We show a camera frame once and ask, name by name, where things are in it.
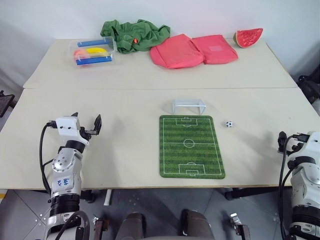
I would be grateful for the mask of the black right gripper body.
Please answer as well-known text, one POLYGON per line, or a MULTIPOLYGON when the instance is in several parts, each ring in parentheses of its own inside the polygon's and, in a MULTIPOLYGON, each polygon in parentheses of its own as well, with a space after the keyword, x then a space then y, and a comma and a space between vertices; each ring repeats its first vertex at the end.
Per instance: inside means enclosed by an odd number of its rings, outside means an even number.
POLYGON ((286 153, 293 154, 293 153, 299 152, 303 146, 304 144, 302 142, 299 142, 297 145, 292 145, 291 150, 287 150, 286 153))

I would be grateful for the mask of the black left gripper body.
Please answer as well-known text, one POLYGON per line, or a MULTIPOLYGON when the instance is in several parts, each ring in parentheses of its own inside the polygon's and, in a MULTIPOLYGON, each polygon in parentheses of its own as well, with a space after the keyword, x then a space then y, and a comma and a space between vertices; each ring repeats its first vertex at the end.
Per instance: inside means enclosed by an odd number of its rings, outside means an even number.
POLYGON ((91 138, 98 134, 96 130, 86 130, 83 126, 80 127, 79 133, 82 138, 91 138))

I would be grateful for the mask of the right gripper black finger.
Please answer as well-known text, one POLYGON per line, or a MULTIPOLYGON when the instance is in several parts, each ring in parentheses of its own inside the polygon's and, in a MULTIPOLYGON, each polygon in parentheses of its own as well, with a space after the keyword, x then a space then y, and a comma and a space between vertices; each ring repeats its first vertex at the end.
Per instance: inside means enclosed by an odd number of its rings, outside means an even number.
POLYGON ((284 131, 281 131, 278 135, 278 152, 283 152, 285 148, 285 143, 287 141, 287 134, 284 131))

